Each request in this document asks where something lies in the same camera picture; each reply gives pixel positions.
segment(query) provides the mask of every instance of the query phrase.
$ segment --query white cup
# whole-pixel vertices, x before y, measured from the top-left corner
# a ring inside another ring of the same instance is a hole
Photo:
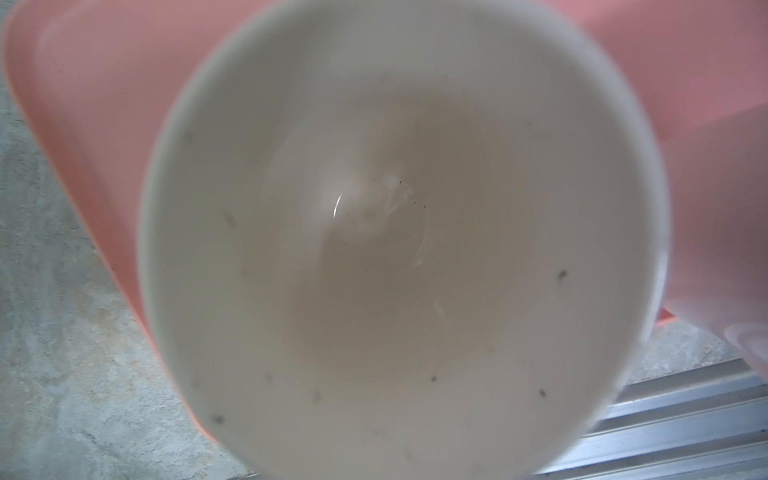
[[[157,347],[285,480],[510,478],[647,338],[664,173],[626,81],[509,0],[287,0],[168,119],[141,216]]]

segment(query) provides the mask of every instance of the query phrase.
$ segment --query pink plastic surface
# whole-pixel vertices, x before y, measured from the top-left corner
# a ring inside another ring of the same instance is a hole
[[[269,1],[26,0],[6,23],[3,57],[9,87],[148,336],[135,257],[138,202],[151,149],[165,115],[194,69],[227,34]],[[547,3],[590,32],[629,77],[665,143],[668,165],[682,159],[679,165],[684,171],[671,176],[674,201],[683,202],[684,214],[700,212],[698,196],[704,192],[697,182],[705,185],[712,178],[687,172],[705,162],[713,175],[727,176],[728,169],[723,169],[729,154],[711,145],[711,154],[696,154],[701,150],[697,145],[709,137],[696,133],[703,127],[713,128],[712,122],[768,105],[768,2]],[[728,131],[723,135],[733,143],[738,132]],[[757,145],[755,138],[752,144]],[[765,164],[766,146],[755,148],[758,153],[741,157],[736,174],[748,174],[761,161]],[[738,181],[729,185],[743,187]],[[728,197],[732,191],[726,190],[721,193]],[[752,213],[739,217],[742,222],[768,218],[765,194],[742,200],[752,202]],[[728,217],[729,209],[741,207],[730,203],[718,215]],[[675,213],[680,214],[677,205]],[[726,250],[733,255],[718,257],[713,249],[722,245],[678,231],[707,230],[707,215],[700,212],[697,219],[680,223],[676,218],[676,237],[688,240],[675,250],[671,291],[684,291],[680,285],[694,285],[699,293],[719,291],[717,278],[723,263],[731,265],[732,257],[743,257],[744,251],[762,252],[760,245],[768,245],[764,229],[752,231],[737,221],[735,227],[750,233],[728,244]],[[733,222],[720,223],[734,227]],[[683,260],[678,263],[681,251]],[[710,265],[715,258],[717,262]],[[758,268],[766,267],[765,273],[768,263],[764,260],[765,256],[760,257],[763,263]],[[722,282],[732,290],[748,285],[759,290],[755,295],[761,301],[768,300],[764,291],[768,282],[762,287],[750,283],[764,281],[763,276],[739,270],[732,277]],[[667,306],[673,313],[677,306],[678,315],[697,321],[697,314],[681,307],[678,297],[671,300]],[[761,312],[765,325],[768,308]],[[664,313],[662,319],[669,317]],[[700,323],[728,339],[725,327]],[[768,336],[765,342],[768,349]]]

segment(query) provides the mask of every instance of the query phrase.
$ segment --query gray concrete surface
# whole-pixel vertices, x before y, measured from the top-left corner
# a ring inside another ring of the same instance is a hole
[[[187,418],[4,85],[0,113],[0,479],[247,473]],[[633,381],[730,358],[677,323]]]

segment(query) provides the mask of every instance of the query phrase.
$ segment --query cup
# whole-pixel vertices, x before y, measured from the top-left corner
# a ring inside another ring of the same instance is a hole
[[[590,428],[669,245],[641,106],[548,8],[286,0],[177,100],[139,270],[180,394],[248,465],[480,480]]]

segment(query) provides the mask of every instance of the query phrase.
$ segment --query stained concrete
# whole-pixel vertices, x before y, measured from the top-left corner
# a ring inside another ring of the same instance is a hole
[[[4,85],[0,113],[0,479],[246,474],[187,418]],[[633,380],[730,358],[673,324]]]

